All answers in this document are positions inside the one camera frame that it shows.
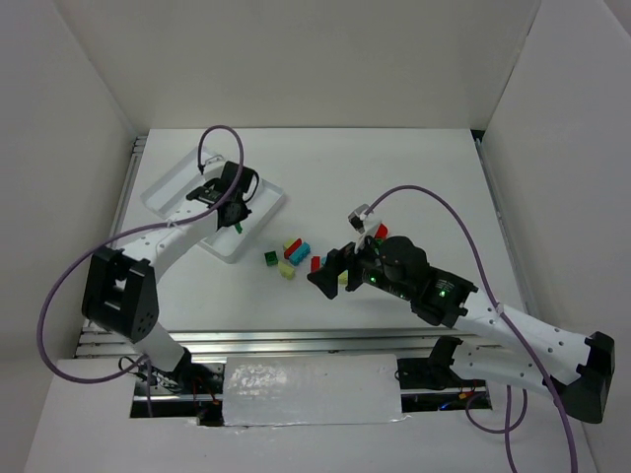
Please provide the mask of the red lego brick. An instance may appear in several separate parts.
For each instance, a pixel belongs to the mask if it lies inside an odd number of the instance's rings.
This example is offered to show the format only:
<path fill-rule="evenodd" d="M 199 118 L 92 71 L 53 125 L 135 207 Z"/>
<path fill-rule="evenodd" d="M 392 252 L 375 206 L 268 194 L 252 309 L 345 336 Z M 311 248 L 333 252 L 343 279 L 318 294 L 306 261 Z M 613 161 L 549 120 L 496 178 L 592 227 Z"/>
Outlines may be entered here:
<path fill-rule="evenodd" d="M 311 258 L 310 272 L 313 273 L 319 270 L 320 267 L 321 267 L 321 258 L 319 256 L 313 256 Z"/>

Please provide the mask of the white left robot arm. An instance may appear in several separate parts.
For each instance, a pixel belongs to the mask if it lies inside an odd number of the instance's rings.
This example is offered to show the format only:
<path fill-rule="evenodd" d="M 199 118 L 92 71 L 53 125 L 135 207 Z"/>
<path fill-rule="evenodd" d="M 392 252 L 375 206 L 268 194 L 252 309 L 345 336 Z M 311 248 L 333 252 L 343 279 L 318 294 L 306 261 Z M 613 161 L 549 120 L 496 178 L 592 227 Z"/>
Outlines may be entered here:
<path fill-rule="evenodd" d="M 91 257 L 82 313 L 147 359 L 145 380 L 175 393 L 215 392 L 218 376 L 159 323 L 158 283 L 200 241 L 244 221 L 259 183 L 255 170 L 226 162 L 219 176 L 186 194 L 162 227 Z"/>

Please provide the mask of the pale yellow lego brick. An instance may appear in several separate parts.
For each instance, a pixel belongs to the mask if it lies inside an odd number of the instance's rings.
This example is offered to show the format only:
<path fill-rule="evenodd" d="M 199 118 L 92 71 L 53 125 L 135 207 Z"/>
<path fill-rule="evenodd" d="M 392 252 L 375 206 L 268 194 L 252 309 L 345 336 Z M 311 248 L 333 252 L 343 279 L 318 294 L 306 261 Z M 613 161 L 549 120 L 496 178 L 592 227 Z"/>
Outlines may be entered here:
<path fill-rule="evenodd" d="M 278 264 L 279 274 L 286 280 L 293 280 L 295 278 L 296 272 L 295 268 L 284 261 L 279 261 Z"/>

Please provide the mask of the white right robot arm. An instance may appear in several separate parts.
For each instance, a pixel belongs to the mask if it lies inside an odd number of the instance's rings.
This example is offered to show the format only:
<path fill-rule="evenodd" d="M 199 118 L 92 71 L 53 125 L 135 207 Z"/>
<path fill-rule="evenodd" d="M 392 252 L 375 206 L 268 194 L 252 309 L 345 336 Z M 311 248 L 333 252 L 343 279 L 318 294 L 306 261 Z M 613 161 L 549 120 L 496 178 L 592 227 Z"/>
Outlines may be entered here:
<path fill-rule="evenodd" d="M 499 354 L 443 336 L 430 355 L 437 371 L 558 395 L 568 416 L 602 422 L 615 370 L 614 341 L 608 335 L 578 334 L 512 307 L 499 308 L 473 283 L 431 266 L 425 251 L 405 236 L 333 249 L 308 279 L 332 300 L 341 274 L 347 276 L 348 292 L 367 284 L 409 302 L 411 311 L 432 326 L 474 334 L 507 351 Z"/>

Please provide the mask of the small dark green lego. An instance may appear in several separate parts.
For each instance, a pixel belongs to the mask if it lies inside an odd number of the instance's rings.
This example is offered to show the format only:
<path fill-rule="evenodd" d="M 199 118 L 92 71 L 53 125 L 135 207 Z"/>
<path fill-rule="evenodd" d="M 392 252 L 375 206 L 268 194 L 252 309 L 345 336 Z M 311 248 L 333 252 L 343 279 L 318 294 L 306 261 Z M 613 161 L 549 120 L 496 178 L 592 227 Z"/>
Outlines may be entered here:
<path fill-rule="evenodd" d="M 275 251 L 267 251 L 264 253 L 265 263 L 268 267 L 276 266 L 278 264 L 278 256 Z"/>

